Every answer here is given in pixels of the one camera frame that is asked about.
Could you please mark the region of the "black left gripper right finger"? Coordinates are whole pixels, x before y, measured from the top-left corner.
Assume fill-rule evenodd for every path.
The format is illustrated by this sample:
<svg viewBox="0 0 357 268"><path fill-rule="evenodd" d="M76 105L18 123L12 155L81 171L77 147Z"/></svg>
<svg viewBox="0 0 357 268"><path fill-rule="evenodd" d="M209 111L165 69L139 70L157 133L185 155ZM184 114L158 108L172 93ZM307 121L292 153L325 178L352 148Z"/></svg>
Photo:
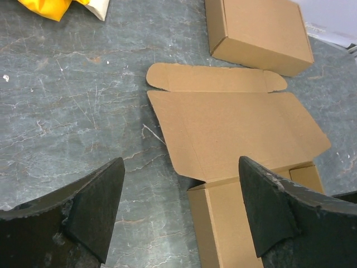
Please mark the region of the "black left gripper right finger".
<svg viewBox="0 0 357 268"><path fill-rule="evenodd" d="M327 196L242 156L239 179L264 267L356 267L356 192Z"/></svg>

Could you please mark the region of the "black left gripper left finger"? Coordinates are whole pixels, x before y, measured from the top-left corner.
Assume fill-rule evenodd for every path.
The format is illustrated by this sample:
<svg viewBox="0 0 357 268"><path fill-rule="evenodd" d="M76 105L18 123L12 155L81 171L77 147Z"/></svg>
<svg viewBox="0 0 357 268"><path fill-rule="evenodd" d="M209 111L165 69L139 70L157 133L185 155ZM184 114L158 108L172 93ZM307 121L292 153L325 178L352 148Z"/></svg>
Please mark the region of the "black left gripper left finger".
<svg viewBox="0 0 357 268"><path fill-rule="evenodd" d="M125 175L117 157L87 176L1 211L1 267L101 267Z"/></svg>

